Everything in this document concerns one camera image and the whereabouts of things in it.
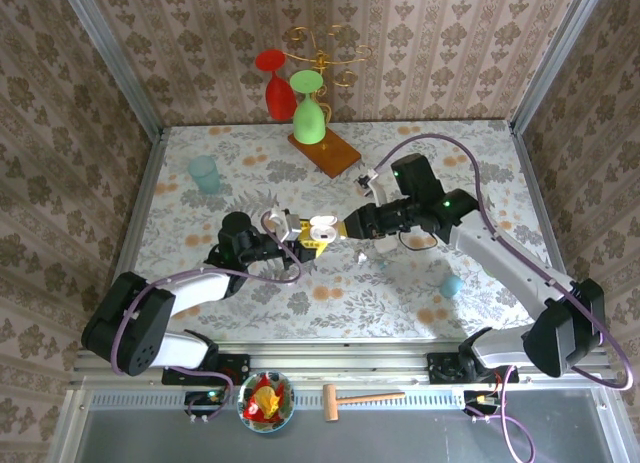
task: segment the yellow part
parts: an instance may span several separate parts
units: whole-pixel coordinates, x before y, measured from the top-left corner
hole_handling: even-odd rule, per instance
[[[265,418],[271,418],[280,407],[280,397],[270,386],[263,386],[253,395],[256,404],[262,410]]]
[[[315,248],[316,258],[319,257],[329,243],[322,243],[311,238],[311,224],[309,220],[300,220],[300,228],[302,232],[298,236],[298,241],[305,248]]]
[[[338,224],[336,225],[336,230],[338,230],[338,236],[340,238],[346,238],[347,237],[347,227],[344,226],[344,221],[339,221]]]

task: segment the teal plastic cup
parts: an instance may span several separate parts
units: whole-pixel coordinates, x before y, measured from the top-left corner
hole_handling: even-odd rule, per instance
[[[191,160],[189,174],[203,193],[213,195],[220,190],[220,175],[213,157],[203,155]]]
[[[451,275],[447,277],[442,286],[440,286],[440,294],[445,298],[453,298],[464,286],[464,281],[459,276]]]

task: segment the wooden toy hammer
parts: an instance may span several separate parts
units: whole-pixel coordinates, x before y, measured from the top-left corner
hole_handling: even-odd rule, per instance
[[[326,421],[338,421],[338,405],[346,405],[347,403],[366,403],[368,401],[395,400],[396,398],[404,397],[404,393],[384,393],[382,395],[336,398],[336,385],[324,385],[322,387],[324,419]]]

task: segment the table surface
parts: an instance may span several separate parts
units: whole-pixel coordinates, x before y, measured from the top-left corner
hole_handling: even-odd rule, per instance
[[[331,180],[288,141],[291,125],[179,127],[170,130],[165,160],[146,222],[135,271],[154,280],[198,267],[217,241],[222,218],[248,213],[259,227],[268,209],[289,208],[303,218],[344,218],[368,203],[354,179],[375,166],[397,143],[424,132],[443,133],[467,145],[480,163],[482,189],[494,219],[542,260],[547,249],[507,125],[503,121],[384,122],[331,124],[362,160]],[[465,155],[437,140],[409,145],[390,161],[420,152],[445,191],[474,194]],[[198,191],[187,173],[189,161],[212,155],[221,190]],[[400,197],[393,176],[380,181],[389,199]],[[419,230],[404,235],[419,248],[432,243]],[[357,255],[367,259],[358,262]],[[524,308],[497,280],[461,252],[438,246],[412,252],[398,245],[378,254],[370,241],[343,240],[305,264],[295,285],[247,281],[233,297],[179,313],[169,329],[191,329],[219,340],[334,338],[462,339],[485,326],[508,328],[530,322]],[[281,262],[256,263],[250,271],[282,278]],[[439,293],[444,279],[464,280],[451,299]]]

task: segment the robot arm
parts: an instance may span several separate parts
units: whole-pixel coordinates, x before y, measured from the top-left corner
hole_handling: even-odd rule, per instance
[[[152,367],[223,370],[214,342],[195,332],[167,332],[169,318],[237,293],[250,276],[247,271],[251,263],[282,259],[287,269],[294,263],[290,255],[297,259],[295,263],[312,260],[322,253],[331,237],[337,236],[324,217],[316,218],[320,224],[315,227],[286,210],[274,210],[270,218],[281,243],[260,233],[245,213],[233,212],[223,219],[218,244],[199,269],[166,278],[157,287],[131,272],[118,276],[85,327],[83,346],[107,361],[112,360],[112,348],[117,346],[116,367],[130,376]],[[215,269],[228,270],[230,274]],[[136,299],[136,311],[129,319],[126,313]],[[118,337],[124,320],[126,326]]]
[[[545,265],[498,225],[487,225],[477,200],[468,193],[454,190],[445,194],[424,156],[409,155],[391,167],[406,198],[381,206],[369,204],[354,211],[345,218],[347,236],[381,238],[420,226],[480,263],[514,294],[535,321],[533,325],[507,330],[485,328],[467,339],[459,349],[462,371],[457,374],[461,382],[476,381],[499,366],[530,363],[559,377],[598,345],[599,332],[566,300],[556,284],[603,322],[604,295],[600,286],[592,280],[572,280]],[[368,184],[366,179],[359,183]],[[516,252],[508,251],[499,240]]]

